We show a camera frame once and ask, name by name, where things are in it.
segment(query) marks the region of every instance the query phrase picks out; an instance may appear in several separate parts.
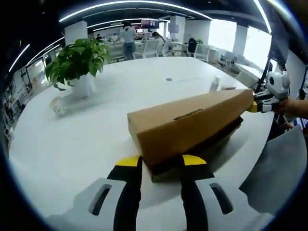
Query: green leaves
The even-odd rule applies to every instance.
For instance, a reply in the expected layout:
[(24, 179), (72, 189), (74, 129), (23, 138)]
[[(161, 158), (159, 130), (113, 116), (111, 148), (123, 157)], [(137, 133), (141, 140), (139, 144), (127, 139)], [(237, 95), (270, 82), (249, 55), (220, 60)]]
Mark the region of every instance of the green leaves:
[(70, 80), (90, 73), (96, 76), (102, 72), (105, 61), (111, 60), (108, 46), (94, 38), (77, 39), (74, 44), (65, 46), (56, 59), (45, 68), (50, 83), (59, 90), (65, 90), (57, 82), (70, 85)]
[(59, 91), (65, 91), (66, 89), (60, 88), (58, 84), (54, 84), (53, 87), (57, 88)]

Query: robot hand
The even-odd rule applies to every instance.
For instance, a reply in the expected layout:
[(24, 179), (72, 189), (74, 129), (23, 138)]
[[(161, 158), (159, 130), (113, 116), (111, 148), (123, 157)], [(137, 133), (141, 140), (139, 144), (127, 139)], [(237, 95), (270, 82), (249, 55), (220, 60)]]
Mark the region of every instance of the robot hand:
[(270, 112), (279, 106), (280, 101), (288, 98), (290, 91), (290, 79), (287, 72), (269, 72), (264, 91), (254, 95), (254, 103), (247, 111)]

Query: white bottle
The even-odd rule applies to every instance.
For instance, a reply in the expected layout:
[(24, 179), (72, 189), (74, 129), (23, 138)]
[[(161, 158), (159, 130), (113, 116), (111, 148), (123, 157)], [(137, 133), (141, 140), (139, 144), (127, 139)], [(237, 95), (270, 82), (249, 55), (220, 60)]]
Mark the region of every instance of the white bottle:
[(220, 82), (220, 77), (215, 76), (215, 78), (212, 81), (211, 87), (210, 87), (210, 92), (217, 91), (219, 82)]

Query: pillar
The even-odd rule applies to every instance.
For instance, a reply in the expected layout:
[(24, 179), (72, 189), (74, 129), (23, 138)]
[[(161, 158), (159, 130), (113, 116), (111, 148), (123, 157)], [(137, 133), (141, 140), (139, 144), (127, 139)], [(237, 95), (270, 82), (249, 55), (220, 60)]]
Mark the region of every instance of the pillar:
[(173, 25), (177, 25), (178, 31), (177, 33), (170, 33), (171, 39), (177, 39), (179, 42), (184, 42), (184, 32), (185, 32), (185, 18), (180, 16), (172, 16), (170, 17), (170, 27), (174, 27)]
[(56, 51), (55, 51), (55, 49), (52, 50), (51, 52), (49, 52), (49, 56), (51, 58), (51, 61), (53, 62), (55, 60), (55, 58), (56, 58)]
[(164, 32), (163, 32), (163, 37), (166, 38), (167, 37), (167, 22), (164, 22)]
[(74, 44), (77, 39), (88, 38), (88, 24), (84, 21), (72, 24), (64, 29), (65, 44)]
[(236, 25), (235, 40), (233, 53), (244, 56), (248, 28), (241, 25)]

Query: white flower pot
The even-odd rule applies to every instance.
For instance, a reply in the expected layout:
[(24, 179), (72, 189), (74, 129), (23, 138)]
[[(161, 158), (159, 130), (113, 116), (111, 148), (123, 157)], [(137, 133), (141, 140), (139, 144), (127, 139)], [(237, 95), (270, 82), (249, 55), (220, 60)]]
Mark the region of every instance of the white flower pot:
[(94, 77), (90, 74), (71, 80), (70, 85), (72, 85), (72, 94), (76, 99), (87, 98), (95, 92)]

